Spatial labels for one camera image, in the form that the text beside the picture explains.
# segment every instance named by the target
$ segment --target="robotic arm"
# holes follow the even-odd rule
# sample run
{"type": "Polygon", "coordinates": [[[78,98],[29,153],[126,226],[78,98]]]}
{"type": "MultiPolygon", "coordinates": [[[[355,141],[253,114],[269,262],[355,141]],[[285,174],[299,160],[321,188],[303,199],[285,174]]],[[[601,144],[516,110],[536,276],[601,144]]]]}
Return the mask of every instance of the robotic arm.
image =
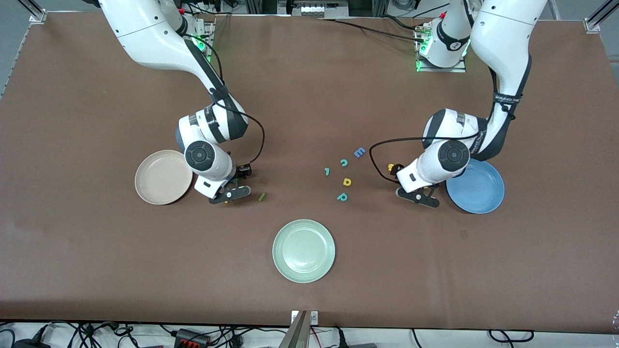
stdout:
{"type": "Polygon", "coordinates": [[[228,184],[250,175],[251,167],[237,167],[217,145],[243,136],[248,119],[202,51],[183,38],[195,35],[197,19],[182,16],[173,0],[99,0],[99,4],[131,59],[152,69],[190,72],[209,91],[212,104],[181,118],[176,129],[185,161],[198,174],[195,189],[211,203],[249,195],[248,186],[228,184]]]}
{"type": "Polygon", "coordinates": [[[488,118],[451,109],[432,115],[423,132],[424,153],[410,165],[392,169],[402,186],[398,197],[436,207],[438,202],[423,188],[458,176],[470,158],[488,160],[501,151],[531,67],[529,37],[545,3],[485,0],[474,21],[468,0],[452,0],[444,19],[432,20],[431,45],[422,54],[437,66],[453,66],[470,35],[471,47],[492,72],[492,110],[488,118]]]}

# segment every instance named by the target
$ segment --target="green plate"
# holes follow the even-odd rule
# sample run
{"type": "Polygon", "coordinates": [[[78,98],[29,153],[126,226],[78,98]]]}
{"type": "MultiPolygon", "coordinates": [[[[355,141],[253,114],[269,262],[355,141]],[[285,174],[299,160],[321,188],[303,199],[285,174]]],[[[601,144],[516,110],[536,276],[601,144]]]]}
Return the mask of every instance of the green plate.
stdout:
{"type": "Polygon", "coordinates": [[[273,242],[277,270],[296,283],[322,278],[335,260],[335,243],[327,228],[314,220],[289,222],[273,242]]]}

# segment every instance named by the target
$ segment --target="beige plate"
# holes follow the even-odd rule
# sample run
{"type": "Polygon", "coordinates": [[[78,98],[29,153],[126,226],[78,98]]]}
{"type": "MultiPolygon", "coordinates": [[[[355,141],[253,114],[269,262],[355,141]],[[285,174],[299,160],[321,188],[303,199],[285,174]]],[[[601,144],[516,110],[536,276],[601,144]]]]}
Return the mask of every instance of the beige plate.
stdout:
{"type": "Polygon", "coordinates": [[[187,192],[192,176],[183,154],[161,150],[146,157],[137,168],[136,191],[148,203],[169,204],[187,192]]]}

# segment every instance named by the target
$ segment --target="red wire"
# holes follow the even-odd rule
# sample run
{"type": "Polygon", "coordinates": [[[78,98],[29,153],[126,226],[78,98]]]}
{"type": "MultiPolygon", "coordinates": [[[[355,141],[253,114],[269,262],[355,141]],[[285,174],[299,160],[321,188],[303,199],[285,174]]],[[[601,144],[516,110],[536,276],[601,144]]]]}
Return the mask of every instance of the red wire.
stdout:
{"type": "Polygon", "coordinates": [[[318,335],[316,334],[316,330],[314,330],[314,328],[311,328],[311,332],[314,334],[314,337],[316,338],[316,342],[318,342],[318,348],[322,348],[322,345],[320,344],[320,340],[318,339],[318,335]]]}

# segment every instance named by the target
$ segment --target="blue plate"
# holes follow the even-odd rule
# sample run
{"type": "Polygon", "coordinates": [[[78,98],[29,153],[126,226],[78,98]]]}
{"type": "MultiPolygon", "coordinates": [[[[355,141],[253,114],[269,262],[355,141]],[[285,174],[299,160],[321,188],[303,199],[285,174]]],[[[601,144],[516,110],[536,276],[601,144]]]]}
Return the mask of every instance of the blue plate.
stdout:
{"type": "Polygon", "coordinates": [[[471,159],[464,173],[448,179],[447,193],[457,206],[473,214],[486,214],[501,205],[505,185],[499,172],[488,162],[471,159]]]}

